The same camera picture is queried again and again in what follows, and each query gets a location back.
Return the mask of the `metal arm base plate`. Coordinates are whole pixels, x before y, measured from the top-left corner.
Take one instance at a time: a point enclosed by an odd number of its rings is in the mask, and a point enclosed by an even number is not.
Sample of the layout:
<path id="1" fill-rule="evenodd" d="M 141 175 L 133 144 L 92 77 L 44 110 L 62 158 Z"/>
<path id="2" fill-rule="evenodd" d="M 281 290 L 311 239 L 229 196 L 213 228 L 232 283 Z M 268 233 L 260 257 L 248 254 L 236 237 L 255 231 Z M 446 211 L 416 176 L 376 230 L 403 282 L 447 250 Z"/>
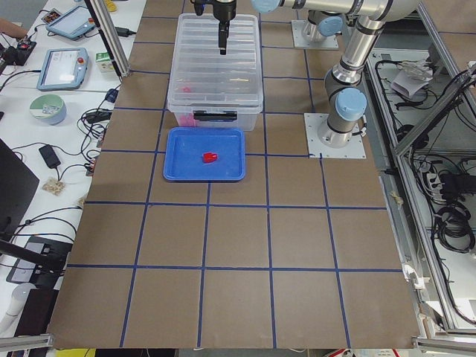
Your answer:
<path id="1" fill-rule="evenodd" d="M 315 49 L 315 50 L 338 50 L 337 36 L 322 35 L 317 25 L 313 25 L 307 20 L 292 20 L 292 35 L 295 48 Z"/>
<path id="2" fill-rule="evenodd" d="M 332 131 L 327 123 L 327 113 L 305 113 L 304 122 L 310 158 L 365 159 L 363 143 L 358 123 L 348 133 Z"/>

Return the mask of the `black gripper lid side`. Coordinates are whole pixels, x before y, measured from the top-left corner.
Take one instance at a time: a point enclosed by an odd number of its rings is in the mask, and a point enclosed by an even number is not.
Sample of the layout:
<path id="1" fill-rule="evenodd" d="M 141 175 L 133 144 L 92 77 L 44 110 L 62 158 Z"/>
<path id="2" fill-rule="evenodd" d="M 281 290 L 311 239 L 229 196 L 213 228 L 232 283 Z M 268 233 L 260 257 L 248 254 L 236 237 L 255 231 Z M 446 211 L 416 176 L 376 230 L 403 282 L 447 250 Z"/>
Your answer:
<path id="1" fill-rule="evenodd" d="M 221 55 L 227 54 L 227 41 L 229 36 L 229 22 L 233 20 L 237 12 L 237 1 L 213 1 L 213 15 L 220 21 L 218 32 L 218 44 Z"/>

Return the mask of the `silver robot arm with tray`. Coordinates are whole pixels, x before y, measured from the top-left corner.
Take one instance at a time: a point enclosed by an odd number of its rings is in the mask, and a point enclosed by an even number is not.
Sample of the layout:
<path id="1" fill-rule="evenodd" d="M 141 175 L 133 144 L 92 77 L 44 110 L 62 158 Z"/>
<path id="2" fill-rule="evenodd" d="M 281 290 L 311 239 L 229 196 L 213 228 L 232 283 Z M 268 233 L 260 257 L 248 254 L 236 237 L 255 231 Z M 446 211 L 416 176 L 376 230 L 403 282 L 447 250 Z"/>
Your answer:
<path id="1" fill-rule="evenodd" d="M 387 22 L 400 20 L 416 10 L 418 1 L 252 1 L 260 13 L 278 7 L 357 15 L 355 28 L 340 62 L 329 70 L 325 87 L 330 111 L 318 129 L 319 140 L 332 148 L 345 147 L 353 128 L 367 108 L 365 95 L 356 88 L 364 64 Z"/>

